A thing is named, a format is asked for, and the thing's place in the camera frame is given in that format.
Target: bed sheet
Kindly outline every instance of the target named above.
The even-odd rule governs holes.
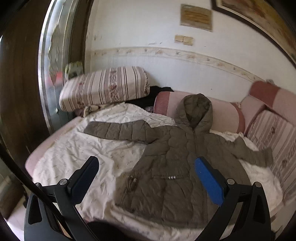
[[[63,134],[45,152],[33,172],[33,181],[43,186],[54,185],[62,178],[69,178],[82,167],[89,156],[96,156],[100,167],[81,204],[76,206],[84,220],[105,220],[131,232],[134,237],[149,240],[195,240],[201,229],[177,229],[162,226],[128,213],[114,205],[118,186],[126,178],[142,156],[145,144],[129,141],[100,139],[83,133],[90,121],[124,123],[145,120],[151,127],[174,125],[167,116],[149,113],[138,106],[121,103],[93,113],[84,118],[76,127]],[[224,138],[234,140],[239,134],[220,133]],[[256,146],[244,137],[251,149]],[[278,180],[270,169],[260,168],[240,161],[251,182],[260,181],[266,193],[269,209],[274,209],[282,200]],[[224,236],[233,226],[228,226]]]

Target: dark picture frame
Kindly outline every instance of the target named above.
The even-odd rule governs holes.
[[[287,58],[288,60],[292,63],[292,65],[296,68],[296,48],[293,53],[290,53],[285,49],[281,44],[277,42],[277,39],[271,35],[267,30],[263,29],[262,27],[259,26],[256,22],[254,22],[252,19],[248,18],[248,16],[244,16],[239,12],[236,12],[234,9],[228,9],[226,6],[220,6],[222,1],[229,1],[229,0],[211,0],[212,2],[212,9],[215,11],[218,11],[220,13],[223,13],[225,15],[228,15],[232,18],[237,19],[238,21],[248,25],[249,27],[253,28],[255,31],[259,32],[261,35],[266,37],[270,42],[272,42]],[[240,2],[250,2],[250,0],[239,0]],[[256,1],[263,1],[266,3],[269,7],[271,7],[277,14],[278,16],[283,20],[283,22],[286,24],[287,28],[291,32],[291,36],[296,39],[295,32],[289,28],[289,24],[286,23],[286,21],[282,18],[282,16],[278,13],[276,9],[274,9],[267,1],[265,0],[253,0],[254,2]]]

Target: framed painting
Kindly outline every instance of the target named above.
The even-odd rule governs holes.
[[[212,7],[260,32],[296,67],[295,32],[265,0],[212,0]]]

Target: jacket hood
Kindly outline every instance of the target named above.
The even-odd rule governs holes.
[[[209,131],[213,123],[211,101],[203,94],[184,97],[177,107],[175,122],[195,131]]]

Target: black cable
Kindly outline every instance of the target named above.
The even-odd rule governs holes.
[[[7,167],[12,171],[12,173],[32,192],[34,193],[56,216],[60,224],[66,230],[67,233],[70,234],[70,231],[66,225],[64,217],[60,213],[60,211],[56,208],[56,206],[50,201],[47,195],[40,190],[31,180],[30,178],[18,167],[18,165],[14,162],[11,156],[7,153],[6,149],[3,145],[0,145],[0,158],[7,165]]]

